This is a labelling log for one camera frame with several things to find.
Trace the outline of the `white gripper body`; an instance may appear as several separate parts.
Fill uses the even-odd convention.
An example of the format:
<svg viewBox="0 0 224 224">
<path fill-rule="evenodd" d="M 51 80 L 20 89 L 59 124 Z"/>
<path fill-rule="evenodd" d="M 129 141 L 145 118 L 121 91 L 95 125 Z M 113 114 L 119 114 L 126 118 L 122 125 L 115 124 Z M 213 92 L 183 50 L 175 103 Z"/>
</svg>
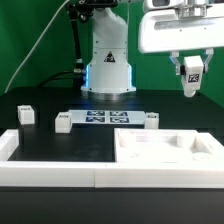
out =
<svg viewBox="0 0 224 224">
<path fill-rule="evenodd" d="M 224 3 L 144 0 L 138 48 L 143 54 L 224 47 Z"/>
</svg>

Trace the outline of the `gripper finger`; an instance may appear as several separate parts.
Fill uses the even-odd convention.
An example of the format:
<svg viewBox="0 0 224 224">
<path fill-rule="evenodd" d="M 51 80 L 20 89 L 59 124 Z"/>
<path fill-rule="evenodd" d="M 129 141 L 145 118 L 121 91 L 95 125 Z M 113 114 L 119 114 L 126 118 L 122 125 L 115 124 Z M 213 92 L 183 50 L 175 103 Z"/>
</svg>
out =
<svg viewBox="0 0 224 224">
<path fill-rule="evenodd" d="M 179 52 L 178 51 L 171 51 L 170 52 L 170 60 L 173 63 L 173 65 L 175 66 L 175 73 L 177 75 L 181 74 L 181 63 L 178 60 L 179 57 Z"/>
<path fill-rule="evenodd" d="M 203 58 L 203 64 L 204 69 L 203 72 L 207 73 L 209 70 L 209 63 L 214 55 L 214 49 L 213 48 L 207 48 L 204 50 L 204 58 Z"/>
</svg>

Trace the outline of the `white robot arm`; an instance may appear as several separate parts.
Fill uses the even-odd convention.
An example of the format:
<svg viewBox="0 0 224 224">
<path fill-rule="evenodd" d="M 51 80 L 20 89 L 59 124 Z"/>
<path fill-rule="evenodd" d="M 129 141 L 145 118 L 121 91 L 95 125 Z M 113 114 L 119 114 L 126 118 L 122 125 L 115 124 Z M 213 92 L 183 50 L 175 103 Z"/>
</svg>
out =
<svg viewBox="0 0 224 224">
<path fill-rule="evenodd" d="M 224 47 L 224 3 L 210 0 L 79 0 L 80 18 L 93 19 L 93 56 L 81 91 L 117 100 L 133 93 L 127 61 L 128 23 L 112 12 L 120 3 L 140 2 L 144 16 L 138 33 L 141 53 L 168 52 L 181 77 L 184 95 L 200 89 L 214 50 Z"/>
</svg>

